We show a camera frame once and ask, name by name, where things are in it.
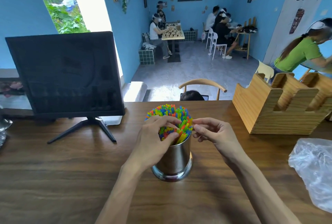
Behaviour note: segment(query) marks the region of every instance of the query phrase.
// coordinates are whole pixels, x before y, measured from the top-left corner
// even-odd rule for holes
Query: left hand
[[[163,126],[178,129],[174,124],[181,121],[173,116],[152,116],[144,122],[137,136],[136,145],[128,160],[139,165],[140,171],[154,166],[160,161],[171,143],[179,136],[173,132],[161,141],[159,129]]]

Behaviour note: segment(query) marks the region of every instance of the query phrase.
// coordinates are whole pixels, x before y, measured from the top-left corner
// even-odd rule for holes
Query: shoe
[[[232,56],[229,56],[229,55],[227,55],[227,56],[223,56],[222,57],[223,59],[231,59],[231,58],[233,58]]]

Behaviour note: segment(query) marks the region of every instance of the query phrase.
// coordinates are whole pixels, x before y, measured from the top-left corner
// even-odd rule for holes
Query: table
[[[330,74],[332,74],[332,64],[330,64],[329,66],[327,66],[325,68],[322,68],[322,67],[319,67],[319,66],[315,65],[310,60],[306,60],[305,62],[301,63],[301,66],[304,66],[304,67],[308,68],[308,70],[302,75],[302,77],[299,79],[299,81],[301,81],[303,79],[303,77],[310,70],[314,70],[315,72],[323,72],[323,73],[330,73]]]
[[[240,34],[244,34],[244,35],[249,35],[249,38],[248,38],[248,48],[247,49],[243,49],[241,48],[241,46],[239,45],[239,35]],[[237,33],[237,36],[235,38],[235,41],[238,42],[238,45],[237,47],[235,48],[235,50],[237,51],[246,51],[247,52],[247,60],[249,59],[249,49],[250,49],[250,37],[252,34],[255,34],[255,33]]]
[[[167,26],[167,28],[175,28],[176,26]],[[161,40],[171,40],[172,41],[172,53],[173,55],[176,54],[175,52],[175,40],[183,40],[185,39],[185,35],[183,33],[183,30],[181,29],[181,37],[166,37],[165,34],[162,35]]]
[[[0,223],[94,223],[128,158],[146,112],[166,102],[126,103],[122,122],[109,129],[85,127],[52,145],[46,141],[80,118],[47,126],[15,121],[0,151]],[[285,204],[303,224],[330,223],[332,214],[311,203],[302,179],[288,166],[300,136],[248,134],[232,101],[172,102],[194,118],[215,117],[232,125],[249,157],[262,170]],[[322,122],[311,137],[332,139],[331,123]],[[158,180],[150,169],[137,185],[128,222],[259,224],[233,172],[209,142],[192,141],[193,169],[176,183]]]

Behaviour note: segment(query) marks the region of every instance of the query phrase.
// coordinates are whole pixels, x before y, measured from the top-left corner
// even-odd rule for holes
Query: wooden holder
[[[257,73],[248,88],[236,85],[233,104],[250,134],[309,135],[332,109],[332,80],[278,73],[269,86]]]

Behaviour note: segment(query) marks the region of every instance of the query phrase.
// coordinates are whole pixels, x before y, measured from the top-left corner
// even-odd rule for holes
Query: monitor stand leg
[[[53,138],[52,140],[48,141],[48,144],[51,144],[63,137],[65,137],[66,135],[76,131],[77,129],[80,129],[81,127],[87,126],[87,125],[91,125],[91,124],[96,124],[99,125],[99,127],[102,128],[102,130],[105,132],[105,134],[109,137],[109,139],[112,142],[116,142],[115,138],[113,137],[112,133],[108,130],[105,122],[100,119],[99,117],[87,117],[85,120],[80,121],[78,124],[74,125],[73,127],[71,127],[70,129],[67,129],[66,131],[62,132],[60,135],[58,135],[57,137]]]

